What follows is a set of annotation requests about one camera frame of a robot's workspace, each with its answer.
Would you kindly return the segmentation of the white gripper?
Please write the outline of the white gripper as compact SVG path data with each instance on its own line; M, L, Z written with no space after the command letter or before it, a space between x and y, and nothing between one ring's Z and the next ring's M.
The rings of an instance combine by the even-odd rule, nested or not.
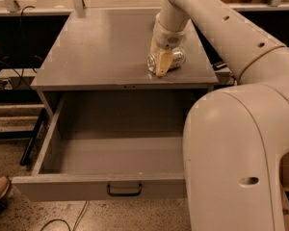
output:
M158 77L164 76L171 67L173 54L185 36L186 16L183 14L158 13L153 27L149 53L149 70Z

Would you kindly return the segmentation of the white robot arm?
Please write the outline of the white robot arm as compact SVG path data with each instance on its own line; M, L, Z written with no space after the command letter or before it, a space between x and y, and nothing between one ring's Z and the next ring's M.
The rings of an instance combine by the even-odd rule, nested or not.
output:
M164 0L151 48L170 65L193 21L237 83L188 113L183 162L193 231L285 231L279 166L289 153L289 48L221 0Z

